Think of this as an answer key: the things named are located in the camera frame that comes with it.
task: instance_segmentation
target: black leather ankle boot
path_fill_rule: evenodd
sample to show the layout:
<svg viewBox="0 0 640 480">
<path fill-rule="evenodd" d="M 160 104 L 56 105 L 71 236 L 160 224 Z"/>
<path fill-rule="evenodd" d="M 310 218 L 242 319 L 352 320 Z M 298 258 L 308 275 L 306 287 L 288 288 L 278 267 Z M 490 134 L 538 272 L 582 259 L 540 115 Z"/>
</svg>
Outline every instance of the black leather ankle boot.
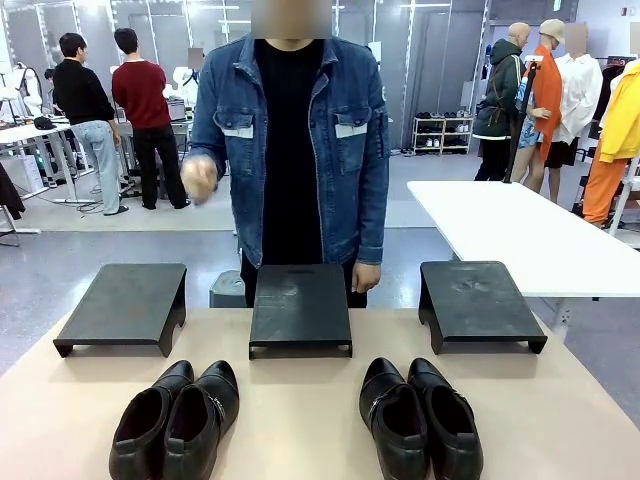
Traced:
<svg viewBox="0 0 640 480">
<path fill-rule="evenodd" d="M 375 359 L 367 370 L 360 415 L 373 435 L 385 480 L 427 477 L 427 424 L 418 397 L 385 358 Z"/>
<path fill-rule="evenodd" d="M 192 382 L 193 368 L 189 362 L 181 360 L 129 403 L 113 437 L 109 455 L 111 478 L 160 478 L 167 420 L 174 400 Z"/>
<path fill-rule="evenodd" d="M 429 425 L 429 449 L 437 480 L 478 480 L 484 466 L 480 437 L 467 400 L 424 358 L 409 368 Z"/>
<path fill-rule="evenodd" d="M 231 366 L 211 365 L 180 392 L 165 433 L 164 480 L 208 480 L 218 444 L 238 416 L 240 397 Z"/>
</svg>

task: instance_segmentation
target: beige tabletop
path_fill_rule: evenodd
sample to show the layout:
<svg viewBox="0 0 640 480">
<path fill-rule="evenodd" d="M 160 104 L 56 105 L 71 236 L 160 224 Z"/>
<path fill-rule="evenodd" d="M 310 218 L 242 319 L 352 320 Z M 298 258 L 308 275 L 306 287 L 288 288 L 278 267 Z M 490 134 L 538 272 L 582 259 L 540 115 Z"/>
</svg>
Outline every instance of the beige tabletop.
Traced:
<svg viewBox="0 0 640 480">
<path fill-rule="evenodd" d="M 0 378 L 2 479 L 109 479 L 109 448 L 127 403 L 183 358 L 196 374 L 226 359 L 238 378 L 240 414 L 212 478 L 381 479 L 358 413 L 362 378 L 377 356 L 403 374 L 424 356 L 467 397 L 484 448 L 483 480 L 639 478 L 640 432 L 555 338 L 539 356 L 436 357 L 415 310 L 352 311 L 353 359 L 250 362 L 250 310 L 191 310 L 168 359 L 157 349 L 134 356 L 106 347 L 62 359 L 51 343 L 62 324 Z"/>
</svg>

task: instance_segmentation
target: jacket chest pocket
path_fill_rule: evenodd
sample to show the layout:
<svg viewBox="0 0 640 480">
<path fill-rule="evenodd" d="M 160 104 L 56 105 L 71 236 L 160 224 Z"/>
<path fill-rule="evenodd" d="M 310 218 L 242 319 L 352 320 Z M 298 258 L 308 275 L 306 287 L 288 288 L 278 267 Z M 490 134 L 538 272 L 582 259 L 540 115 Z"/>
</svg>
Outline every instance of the jacket chest pocket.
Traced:
<svg viewBox="0 0 640 480">
<path fill-rule="evenodd" d="M 371 120 L 369 107 L 334 113 L 336 142 L 340 159 L 340 173 L 359 172 L 367 142 L 367 128 Z"/>
<path fill-rule="evenodd" d="M 235 175 L 253 175 L 253 113 L 218 110 L 213 116 L 224 134 L 231 172 Z"/>
</svg>

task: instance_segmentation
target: man in red sweater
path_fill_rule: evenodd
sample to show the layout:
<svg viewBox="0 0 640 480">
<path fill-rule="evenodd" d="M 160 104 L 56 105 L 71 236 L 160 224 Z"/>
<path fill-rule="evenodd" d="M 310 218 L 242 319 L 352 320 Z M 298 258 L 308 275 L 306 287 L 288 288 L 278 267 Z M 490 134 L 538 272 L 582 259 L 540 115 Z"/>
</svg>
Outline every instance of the man in red sweater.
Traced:
<svg viewBox="0 0 640 480">
<path fill-rule="evenodd" d="M 187 200 L 180 179 L 178 147 L 171 128 L 169 107 L 162 95 L 167 79 L 159 65 L 140 57 L 136 32 L 130 28 L 119 28 L 114 38 L 127 60 L 113 72 L 113 99 L 124 108 L 133 126 L 133 147 L 142 176 L 142 206 L 148 210 L 156 208 L 157 150 L 164 168 L 169 201 L 176 209 L 184 208 L 191 202 Z"/>
</svg>

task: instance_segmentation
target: dark green jacket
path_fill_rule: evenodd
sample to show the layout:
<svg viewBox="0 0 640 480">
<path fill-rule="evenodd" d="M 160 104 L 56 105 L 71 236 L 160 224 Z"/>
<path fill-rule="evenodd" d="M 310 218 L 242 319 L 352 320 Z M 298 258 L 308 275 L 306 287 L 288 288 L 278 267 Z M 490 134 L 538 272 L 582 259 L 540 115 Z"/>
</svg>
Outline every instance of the dark green jacket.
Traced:
<svg viewBox="0 0 640 480">
<path fill-rule="evenodd" d="M 473 127 L 480 137 L 509 137 L 511 120 L 518 110 L 515 105 L 520 80 L 525 72 L 520 60 L 522 50 L 511 42 L 498 40 L 491 51 L 491 75 L 487 96 L 481 103 L 478 118 Z"/>
</svg>

